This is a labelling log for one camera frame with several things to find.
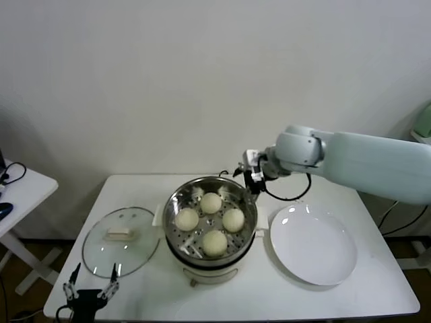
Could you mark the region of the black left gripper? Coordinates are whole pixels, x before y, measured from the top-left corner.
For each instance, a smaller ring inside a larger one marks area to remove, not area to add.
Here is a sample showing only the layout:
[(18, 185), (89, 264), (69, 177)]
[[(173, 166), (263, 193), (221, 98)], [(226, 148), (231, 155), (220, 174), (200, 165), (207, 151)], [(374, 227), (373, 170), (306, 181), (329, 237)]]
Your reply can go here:
[(81, 263), (71, 273), (68, 282), (63, 284), (63, 291), (67, 299), (73, 299), (73, 309), (102, 309), (106, 305), (106, 299), (111, 299), (119, 289), (117, 264), (114, 263), (109, 284), (103, 289), (80, 289), (77, 291), (75, 283)]

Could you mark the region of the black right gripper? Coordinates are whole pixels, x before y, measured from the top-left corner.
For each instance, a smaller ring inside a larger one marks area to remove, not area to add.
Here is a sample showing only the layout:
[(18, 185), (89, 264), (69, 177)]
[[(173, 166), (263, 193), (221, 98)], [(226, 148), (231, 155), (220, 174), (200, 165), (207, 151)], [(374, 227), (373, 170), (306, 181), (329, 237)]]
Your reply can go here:
[(244, 164), (239, 162), (233, 176), (238, 176), (244, 173), (244, 183), (249, 192), (250, 201), (256, 202), (261, 192), (266, 191), (265, 177), (262, 172), (253, 172), (246, 170)]

